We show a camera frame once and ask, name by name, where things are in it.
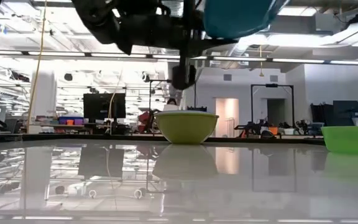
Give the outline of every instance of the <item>green bowl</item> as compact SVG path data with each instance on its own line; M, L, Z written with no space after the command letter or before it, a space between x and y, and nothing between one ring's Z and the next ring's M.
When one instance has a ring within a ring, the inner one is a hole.
M219 116L202 111L163 111L155 114L158 128L174 144L201 144L215 130Z
M358 154L358 126L322 127L322 131L331 152Z

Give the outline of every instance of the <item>computer monitor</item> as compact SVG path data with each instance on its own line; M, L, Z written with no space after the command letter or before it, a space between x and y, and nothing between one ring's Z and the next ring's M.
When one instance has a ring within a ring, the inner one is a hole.
M334 100L334 125L353 126L353 118L358 118L358 100Z
M125 93L116 93L111 104L112 118L125 118ZM84 118L105 119L109 116L109 105L112 93L90 93L84 94Z

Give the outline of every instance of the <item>yellow cable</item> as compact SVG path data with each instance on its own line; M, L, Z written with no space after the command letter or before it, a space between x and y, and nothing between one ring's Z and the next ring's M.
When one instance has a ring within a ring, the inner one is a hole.
M260 57L262 58L262 46L259 47L259 50L260 50ZM263 73L263 66L264 66L264 63L263 62L260 62L260 74L259 76L260 77L264 77L264 73Z
M108 118L109 118L109 119L111 119L111 105L112 105L112 102L114 101L114 96L116 95L117 88L118 88L118 86L119 86L119 82L121 81L121 76L122 76L123 70L124 70L124 62L123 62L122 67L121 67L121 73L119 74L117 86L116 86L116 88L114 89L114 92L112 93L112 97L111 97L111 99L110 99L109 115L108 115Z
M42 32L41 32L41 46L40 46L40 55L38 55L38 62L37 62L37 71L35 72L34 77L34 85L31 91L30 96L30 107L29 107L29 115L27 116L27 133L29 133L30 129L30 119L31 119L31 112L32 112L32 103L34 102L34 93L35 89L37 88L37 80L38 80L38 73L40 70L40 63L41 63L41 57L42 57L42 51L44 49L44 31L45 31L45 21L47 17L47 0L45 0L45 6L44 6L44 17L42 19Z

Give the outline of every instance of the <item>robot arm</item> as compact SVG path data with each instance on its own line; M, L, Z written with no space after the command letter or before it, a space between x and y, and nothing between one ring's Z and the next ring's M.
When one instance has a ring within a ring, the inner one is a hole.
M183 17L172 17L161 0L72 0L82 22L102 44L115 43L125 54L133 45L180 50L179 66L173 69L172 85L179 90L192 86L196 68L189 58L211 47L235 40L203 40L203 13L195 0L183 1ZM162 14L156 14L157 8ZM112 12L117 9L120 17Z

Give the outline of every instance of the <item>doorway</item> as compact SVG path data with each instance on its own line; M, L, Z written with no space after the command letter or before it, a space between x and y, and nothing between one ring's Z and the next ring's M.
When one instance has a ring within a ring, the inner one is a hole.
M239 99L217 98L216 115L219 116L216 123L215 137L234 138L236 132L234 128L239 122Z
M285 99L267 99L267 119L276 127L285 122Z

